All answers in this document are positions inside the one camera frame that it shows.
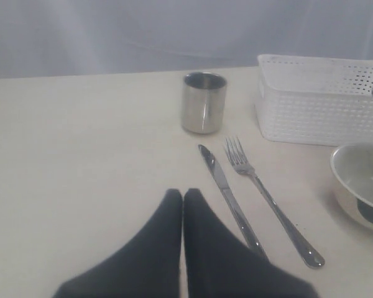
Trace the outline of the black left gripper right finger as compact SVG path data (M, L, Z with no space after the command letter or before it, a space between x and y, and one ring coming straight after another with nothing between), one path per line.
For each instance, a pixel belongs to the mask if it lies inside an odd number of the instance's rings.
M190 297L298 297L298 280L242 244L199 189L186 192L183 219Z

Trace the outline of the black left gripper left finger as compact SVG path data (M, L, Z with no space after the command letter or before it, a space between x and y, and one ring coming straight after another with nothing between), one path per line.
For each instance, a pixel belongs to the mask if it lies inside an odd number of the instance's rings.
M55 297L179 297L183 199L168 189L141 230L112 256L64 282Z

